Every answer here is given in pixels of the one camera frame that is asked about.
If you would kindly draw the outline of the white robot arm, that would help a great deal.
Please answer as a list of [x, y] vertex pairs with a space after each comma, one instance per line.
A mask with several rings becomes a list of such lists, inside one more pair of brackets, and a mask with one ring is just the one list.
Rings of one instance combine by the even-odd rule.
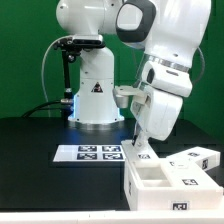
[[[73, 125], [104, 126], [124, 119], [129, 106], [137, 139], [166, 139], [190, 95], [188, 71], [208, 24], [211, 0], [60, 0], [56, 16], [69, 35], [66, 58], [81, 57]], [[134, 86], [114, 85], [114, 54], [103, 36], [115, 34], [143, 58]]]

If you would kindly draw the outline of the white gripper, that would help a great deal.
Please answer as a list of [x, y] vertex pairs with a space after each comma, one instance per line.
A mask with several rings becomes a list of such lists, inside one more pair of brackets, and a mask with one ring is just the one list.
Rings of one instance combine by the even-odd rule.
[[148, 139], [165, 140], [173, 129], [180, 113], [183, 99], [170, 93], [146, 87], [143, 96], [134, 96], [131, 112], [138, 124], [132, 138], [134, 147], [143, 148]]

